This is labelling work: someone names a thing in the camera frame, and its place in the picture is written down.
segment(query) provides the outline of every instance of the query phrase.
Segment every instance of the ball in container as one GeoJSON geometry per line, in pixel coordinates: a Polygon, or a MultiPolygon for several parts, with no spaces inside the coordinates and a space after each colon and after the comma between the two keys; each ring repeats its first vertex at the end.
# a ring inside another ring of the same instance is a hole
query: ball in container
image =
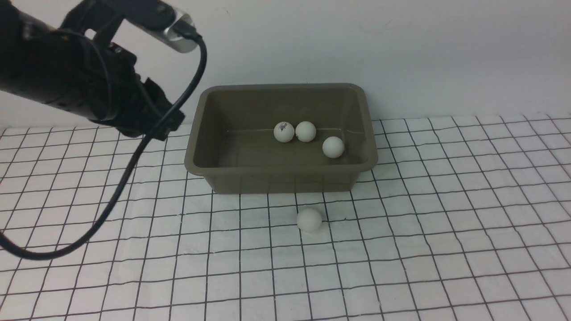
{"type": "Polygon", "coordinates": [[[301,122],[295,127],[295,136],[299,141],[309,143],[315,138],[315,125],[311,122],[301,122]]]}
{"type": "Polygon", "coordinates": [[[343,151],[345,150],[345,145],[343,141],[339,137],[329,137],[327,138],[322,145],[323,154],[329,158],[338,158],[339,156],[343,155],[343,151]]]}
{"type": "Polygon", "coordinates": [[[291,141],[294,134],[295,129],[293,129],[293,126],[288,122],[279,122],[276,127],[274,127],[274,137],[280,143],[291,141]]]}

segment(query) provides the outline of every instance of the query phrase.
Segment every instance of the grid paper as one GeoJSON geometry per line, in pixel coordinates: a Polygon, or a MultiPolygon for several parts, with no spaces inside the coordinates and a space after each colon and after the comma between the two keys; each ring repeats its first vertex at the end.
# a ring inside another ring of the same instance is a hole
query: grid paper
{"type": "MultiPolygon", "coordinates": [[[[54,261],[0,251],[0,320],[569,320],[571,117],[373,121],[351,192],[217,195],[153,141],[101,230],[54,261]],[[318,208],[317,234],[295,214],[318,208]]],[[[139,139],[7,129],[0,228],[76,240],[139,139]]]]}

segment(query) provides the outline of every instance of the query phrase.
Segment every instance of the cable connector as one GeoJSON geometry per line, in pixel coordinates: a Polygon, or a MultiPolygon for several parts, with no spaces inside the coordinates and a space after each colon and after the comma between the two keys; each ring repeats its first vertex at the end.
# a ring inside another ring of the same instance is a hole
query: cable connector
{"type": "Polygon", "coordinates": [[[189,39],[196,43],[198,43],[198,39],[202,39],[202,36],[196,31],[196,28],[182,19],[178,20],[172,26],[172,29],[184,39],[189,39]]]}

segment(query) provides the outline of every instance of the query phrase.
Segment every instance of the white wall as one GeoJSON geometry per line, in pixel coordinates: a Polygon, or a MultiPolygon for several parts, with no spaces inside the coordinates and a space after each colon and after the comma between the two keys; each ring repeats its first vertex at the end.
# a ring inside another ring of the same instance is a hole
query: white wall
{"type": "MultiPolygon", "coordinates": [[[[58,26],[78,0],[13,0],[58,26]]],[[[352,82],[373,117],[571,110],[569,0],[170,0],[209,49],[198,94],[215,85],[352,82]]],[[[179,54],[124,24],[117,43],[173,101],[198,51],[179,54]]],[[[85,120],[0,93],[0,127],[85,120]]]]}

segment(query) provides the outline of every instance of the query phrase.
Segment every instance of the plastic tub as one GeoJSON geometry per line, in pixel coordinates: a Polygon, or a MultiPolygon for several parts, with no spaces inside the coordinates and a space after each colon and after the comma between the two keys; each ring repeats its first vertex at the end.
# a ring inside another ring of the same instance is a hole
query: plastic tub
{"type": "Polygon", "coordinates": [[[218,194],[348,191],[377,163],[363,89],[348,83],[212,87],[202,93],[188,140],[186,169],[218,194]],[[312,142],[274,138],[278,122],[317,128],[312,142]],[[345,152],[327,158],[337,136],[345,152]]]}

